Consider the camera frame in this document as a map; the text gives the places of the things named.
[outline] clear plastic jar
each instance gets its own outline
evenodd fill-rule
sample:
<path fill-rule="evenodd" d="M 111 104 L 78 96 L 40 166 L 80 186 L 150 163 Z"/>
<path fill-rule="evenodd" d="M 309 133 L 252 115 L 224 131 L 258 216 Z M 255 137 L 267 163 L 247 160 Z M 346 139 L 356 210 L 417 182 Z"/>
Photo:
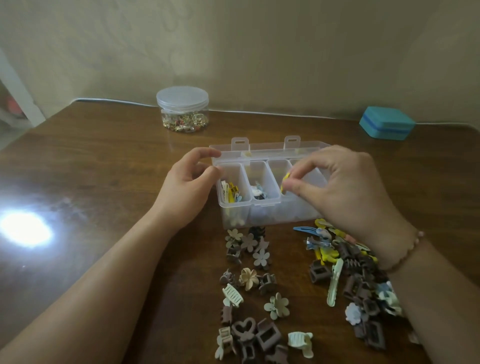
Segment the clear plastic jar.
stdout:
<path fill-rule="evenodd" d="M 160 90 L 156 101 L 163 126 L 176 132 L 193 133 L 208 125 L 208 93 L 190 86 Z"/>

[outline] wooden table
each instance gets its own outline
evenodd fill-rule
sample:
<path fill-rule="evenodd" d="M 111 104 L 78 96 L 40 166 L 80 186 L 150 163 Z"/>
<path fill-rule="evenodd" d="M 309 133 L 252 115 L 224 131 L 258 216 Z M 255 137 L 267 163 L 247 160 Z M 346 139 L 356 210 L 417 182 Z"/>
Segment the wooden table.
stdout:
<path fill-rule="evenodd" d="M 0 236 L 0 345 L 148 210 L 170 166 L 185 152 L 227 144 L 234 136 L 259 143 L 283 141 L 286 135 L 371 153 L 400 211 L 480 283 L 480 135 L 473 129 L 417 126 L 406 141 L 396 142 L 370 138 L 355 121 L 212 112 L 205 131 L 180 134 L 162 126 L 156 108 L 77 102 L 0 152 L 0 213 L 38 214 L 54 233 L 48 245 L 35 248 Z M 278 327 L 284 337 L 291 331 L 314 334 L 314 359 L 290 349 L 290 362 L 428 362 L 423 349 L 409 343 L 404 319 L 383 319 L 385 352 L 355 338 L 345 320 L 348 302 L 339 295 L 330 308 L 328 285 L 310 283 L 313 255 L 304 248 L 305 235 L 292 230 L 298 225 L 266 228 L 271 272 L 290 299 L 291 315 L 278 320 Z M 199 217 L 168 245 L 125 363 L 214 361 L 223 299 L 218 280 L 229 267 L 225 235 L 212 193 Z M 252 267 L 252 258 L 244 263 Z M 267 317 L 268 297 L 252 291 L 244 298 L 239 317 Z"/>

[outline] teal box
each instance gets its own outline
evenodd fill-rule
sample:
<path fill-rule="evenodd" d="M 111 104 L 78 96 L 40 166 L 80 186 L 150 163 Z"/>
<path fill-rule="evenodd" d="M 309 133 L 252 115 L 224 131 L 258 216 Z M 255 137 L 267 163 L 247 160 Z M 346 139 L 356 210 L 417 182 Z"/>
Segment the teal box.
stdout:
<path fill-rule="evenodd" d="M 372 138 L 404 140 L 415 122 L 398 109 L 368 106 L 360 119 L 360 126 Z"/>

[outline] clear plastic organizer box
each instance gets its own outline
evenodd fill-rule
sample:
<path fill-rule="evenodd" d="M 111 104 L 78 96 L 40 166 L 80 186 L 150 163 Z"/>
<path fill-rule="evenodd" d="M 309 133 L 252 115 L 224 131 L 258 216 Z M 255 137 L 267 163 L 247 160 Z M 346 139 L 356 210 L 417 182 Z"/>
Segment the clear plastic organizer box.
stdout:
<path fill-rule="evenodd" d="M 222 151 L 221 157 L 212 158 L 212 164 L 222 167 L 222 180 L 238 186 L 242 197 L 240 202 L 225 202 L 221 181 L 217 182 L 223 227 L 231 229 L 320 218 L 320 213 L 301 198 L 291 192 L 281 194 L 280 185 L 292 165 L 327 146 L 329 144 L 319 141 L 301 142 L 297 135 L 289 135 L 280 143 L 249 144 L 247 138 L 233 138 L 231 144 L 211 146 Z M 327 170 L 318 168 L 303 177 L 319 187 L 325 186 L 329 178 Z M 256 182 L 265 191 L 265 200 L 253 197 L 250 186 L 255 186 Z"/>

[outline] beaded bracelet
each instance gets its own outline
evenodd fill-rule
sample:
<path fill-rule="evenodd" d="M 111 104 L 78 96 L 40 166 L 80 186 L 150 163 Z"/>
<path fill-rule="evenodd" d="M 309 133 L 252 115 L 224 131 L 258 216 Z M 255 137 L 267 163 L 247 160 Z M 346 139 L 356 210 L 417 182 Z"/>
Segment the beaded bracelet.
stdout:
<path fill-rule="evenodd" d="M 398 262 L 393 264 L 390 268 L 384 269 L 384 271 L 386 273 L 392 273 L 392 272 L 395 272 L 398 268 L 400 268 L 403 262 L 405 262 L 408 259 L 408 257 L 412 254 L 413 250 L 418 246 L 418 244 L 420 243 L 420 239 L 423 238 L 424 236 L 425 236 L 425 233 L 423 231 L 419 231 L 417 233 L 417 238 L 413 242 L 412 246 L 408 248 L 407 253 L 402 258 L 400 258 Z"/>

